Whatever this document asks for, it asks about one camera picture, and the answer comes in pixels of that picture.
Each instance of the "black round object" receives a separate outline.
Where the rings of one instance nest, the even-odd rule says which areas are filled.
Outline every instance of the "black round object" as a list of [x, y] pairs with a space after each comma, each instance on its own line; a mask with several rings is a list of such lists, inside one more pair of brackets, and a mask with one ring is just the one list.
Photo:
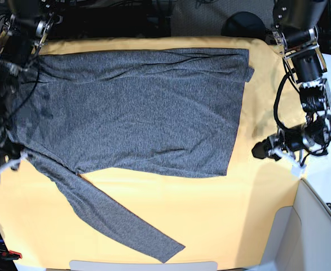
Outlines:
[[238, 38], [258, 38], [265, 41], [266, 26], [257, 15], [243, 11], [232, 15], [225, 22], [221, 35]]

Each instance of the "yellow cloth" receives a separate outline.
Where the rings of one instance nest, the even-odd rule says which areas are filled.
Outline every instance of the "yellow cloth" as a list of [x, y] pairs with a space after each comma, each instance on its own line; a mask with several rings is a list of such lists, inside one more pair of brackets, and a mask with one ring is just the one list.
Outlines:
[[[298, 181], [286, 161], [257, 160], [251, 148], [276, 131], [273, 103], [284, 75], [281, 58], [260, 40], [225, 37], [113, 39], [49, 43], [43, 54], [224, 47], [250, 50], [255, 69], [245, 85], [240, 125], [226, 177], [190, 179], [109, 168], [84, 178], [186, 248], [168, 263], [216, 261], [219, 269], [260, 263], [275, 213], [293, 205]], [[280, 119], [303, 122], [297, 93], [286, 84]], [[71, 260], [158, 263], [80, 220], [66, 198], [27, 161], [0, 184], [0, 231], [19, 264], [69, 268]]]

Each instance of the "gray long-sleeve shirt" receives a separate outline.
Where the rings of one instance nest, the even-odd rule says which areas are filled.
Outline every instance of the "gray long-sleeve shirt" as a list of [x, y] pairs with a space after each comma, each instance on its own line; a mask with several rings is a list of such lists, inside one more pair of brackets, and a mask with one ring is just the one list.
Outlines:
[[[11, 138], [106, 236], [166, 262], [184, 246], [78, 176], [119, 167], [171, 176], [225, 175], [239, 124], [247, 50], [175, 49], [48, 55], [14, 116]], [[22, 76], [14, 108], [31, 92]]]

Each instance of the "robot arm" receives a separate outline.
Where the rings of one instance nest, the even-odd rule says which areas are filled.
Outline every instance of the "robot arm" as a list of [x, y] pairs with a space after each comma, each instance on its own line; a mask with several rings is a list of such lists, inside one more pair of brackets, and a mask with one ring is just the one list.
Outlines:
[[[274, 118], [278, 126], [276, 134], [252, 149], [255, 158], [272, 158], [276, 161], [286, 158], [301, 173], [305, 168], [303, 150], [308, 155], [327, 155], [331, 142], [331, 94], [325, 63], [317, 44], [318, 22], [326, 0], [279, 0], [273, 10], [275, 31], [273, 35], [282, 49], [286, 70], [273, 107]], [[288, 61], [293, 62], [293, 69]], [[306, 113], [306, 122], [293, 128], [287, 128], [278, 118], [280, 95], [286, 80], [290, 80], [299, 93], [302, 108]], [[300, 151], [299, 161], [295, 152]]]

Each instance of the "gray carpet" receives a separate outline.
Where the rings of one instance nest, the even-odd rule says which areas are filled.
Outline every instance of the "gray carpet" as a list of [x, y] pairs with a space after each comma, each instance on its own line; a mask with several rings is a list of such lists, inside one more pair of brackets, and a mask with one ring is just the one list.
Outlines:
[[225, 21], [240, 11], [256, 14], [271, 28], [273, 0], [178, 0], [171, 17], [171, 35], [220, 36]]

